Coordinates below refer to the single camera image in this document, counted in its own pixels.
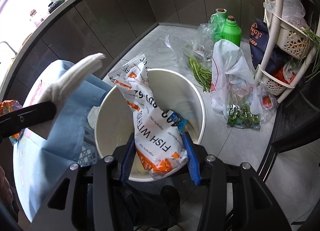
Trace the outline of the white plastic storage rack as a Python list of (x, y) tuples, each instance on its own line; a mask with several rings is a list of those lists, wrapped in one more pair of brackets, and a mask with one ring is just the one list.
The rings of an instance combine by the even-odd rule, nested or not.
[[(264, 12), (264, 22), (267, 24), (269, 38), (263, 59), (261, 63), (258, 64), (254, 78), (256, 83), (262, 81), (266, 84), (266, 89), (269, 93), (277, 97), (278, 103), (283, 102), (291, 91), (295, 89), (316, 56), (316, 46), (307, 39), (307, 35), (305, 35), (301, 29), (282, 18), (283, 6), (284, 0), (276, 0), (275, 10), (271, 11), (271, 15), (268, 16), (267, 12)], [(297, 61), (302, 61), (303, 63), (300, 65), (295, 78), (290, 83), (278, 80), (266, 72), (266, 67), (269, 64), (275, 46), (278, 46), (292, 58), (295, 58)]]

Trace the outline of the white tissue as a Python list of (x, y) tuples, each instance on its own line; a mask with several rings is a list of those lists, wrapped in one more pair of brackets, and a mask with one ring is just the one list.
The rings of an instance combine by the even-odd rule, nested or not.
[(96, 53), (81, 59), (76, 64), (63, 60), (52, 62), (35, 81), (23, 106), (50, 101), (56, 106), (56, 114), (52, 120), (32, 126), (30, 130), (47, 139), (67, 99), (83, 81), (103, 66), (105, 58), (104, 54)]

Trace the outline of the green plastic bottle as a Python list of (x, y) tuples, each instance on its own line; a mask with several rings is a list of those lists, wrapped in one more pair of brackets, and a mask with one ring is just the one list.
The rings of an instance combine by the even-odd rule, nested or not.
[(217, 8), (216, 13), (210, 17), (210, 31), (212, 33), (214, 43), (222, 39), (222, 32), (226, 19), (227, 10), (224, 8)]
[(241, 44), (242, 29), (238, 26), (235, 17), (228, 15), (222, 30), (222, 39), (228, 40), (237, 46)]

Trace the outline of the green plastic bottle rear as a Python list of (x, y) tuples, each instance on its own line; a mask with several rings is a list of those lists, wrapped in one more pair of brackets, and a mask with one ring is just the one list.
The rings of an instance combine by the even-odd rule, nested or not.
[(212, 33), (214, 43), (222, 39), (222, 32), (226, 19), (227, 10), (224, 8), (217, 8), (216, 13), (210, 17), (210, 31)]

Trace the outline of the light blue cartoon tablecloth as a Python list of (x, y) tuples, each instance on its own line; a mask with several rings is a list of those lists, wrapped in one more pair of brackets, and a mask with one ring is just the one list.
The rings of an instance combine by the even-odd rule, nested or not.
[(97, 161), (94, 133), (87, 117), (93, 107), (102, 103), (111, 86), (93, 74), (67, 99), (47, 139), (26, 128), (14, 144), (15, 186), (29, 221), (70, 164), (86, 166)]

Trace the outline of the green beans bundle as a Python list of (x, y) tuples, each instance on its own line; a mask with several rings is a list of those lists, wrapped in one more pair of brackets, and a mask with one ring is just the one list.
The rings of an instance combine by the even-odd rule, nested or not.
[(189, 57), (188, 61), (195, 80), (202, 86), (204, 92), (210, 92), (212, 84), (211, 71), (202, 67), (194, 58)]

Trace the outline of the green plastic bottle front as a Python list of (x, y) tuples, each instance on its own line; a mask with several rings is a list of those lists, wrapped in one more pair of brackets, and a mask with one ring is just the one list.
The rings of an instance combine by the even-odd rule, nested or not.
[(228, 15), (222, 30), (222, 39), (228, 40), (237, 46), (241, 44), (242, 29), (238, 26), (235, 17)]

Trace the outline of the dark blue shopping bag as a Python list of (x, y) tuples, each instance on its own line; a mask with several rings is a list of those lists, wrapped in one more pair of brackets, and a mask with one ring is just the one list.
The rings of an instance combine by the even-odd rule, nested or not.
[[(251, 25), (248, 39), (252, 64), (255, 69), (257, 69), (258, 64), (262, 63), (268, 39), (269, 33), (266, 23), (261, 19), (255, 19), (255, 22)], [(289, 60), (290, 56), (275, 45), (265, 71), (272, 74), (272, 72), (282, 68)]]

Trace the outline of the blue blister pill pack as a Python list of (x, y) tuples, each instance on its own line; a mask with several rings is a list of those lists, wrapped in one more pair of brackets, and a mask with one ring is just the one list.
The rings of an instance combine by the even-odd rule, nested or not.
[(183, 133), (185, 126), (187, 124), (187, 120), (183, 119), (180, 114), (176, 113), (173, 110), (169, 110), (167, 112), (169, 122), (173, 127), (177, 127), (180, 133)]

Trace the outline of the white orange fish snack bag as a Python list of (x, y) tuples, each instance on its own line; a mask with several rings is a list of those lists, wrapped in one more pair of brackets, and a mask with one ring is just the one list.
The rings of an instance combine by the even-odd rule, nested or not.
[(108, 73), (133, 113), (135, 146), (144, 169), (154, 180), (165, 178), (188, 161), (182, 137), (168, 115), (157, 106), (149, 87), (147, 59), (138, 55)]

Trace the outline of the bag of leafy greens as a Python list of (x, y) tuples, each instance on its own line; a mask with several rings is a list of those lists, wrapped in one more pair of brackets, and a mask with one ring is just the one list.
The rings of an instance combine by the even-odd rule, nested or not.
[(235, 128), (260, 128), (260, 116), (251, 113), (249, 94), (230, 94), (227, 103), (227, 126)]

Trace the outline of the white plastic shopping bag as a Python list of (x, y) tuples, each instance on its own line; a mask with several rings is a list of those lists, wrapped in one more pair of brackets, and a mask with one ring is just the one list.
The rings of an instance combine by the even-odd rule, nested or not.
[(210, 98), (212, 108), (227, 117), (227, 98), (229, 84), (248, 88), (250, 112), (254, 115), (263, 113), (258, 97), (257, 85), (247, 64), (242, 49), (233, 42), (221, 39), (214, 44), (212, 55), (212, 83)]

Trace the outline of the white round trash bin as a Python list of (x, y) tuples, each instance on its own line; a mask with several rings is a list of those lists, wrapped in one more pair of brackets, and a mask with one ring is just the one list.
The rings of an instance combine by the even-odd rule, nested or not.
[(134, 66), (110, 73), (112, 89), (97, 116), (95, 142), (101, 157), (127, 143), (133, 134), (134, 164), (130, 181), (150, 182), (168, 177), (187, 161), (178, 127), (170, 112), (187, 121), (192, 140), (204, 134), (205, 109), (195, 85), (178, 72)]

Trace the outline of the clear plastic bag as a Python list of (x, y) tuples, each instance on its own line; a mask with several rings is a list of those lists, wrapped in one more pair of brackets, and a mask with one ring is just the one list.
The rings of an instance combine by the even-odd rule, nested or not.
[(211, 68), (211, 59), (213, 57), (213, 48), (216, 39), (220, 39), (220, 26), (213, 23), (200, 24), (197, 33), (191, 40), (166, 35), (165, 45), (174, 53), (176, 63), (179, 65), (188, 64), (188, 58), (193, 58), (206, 69)]

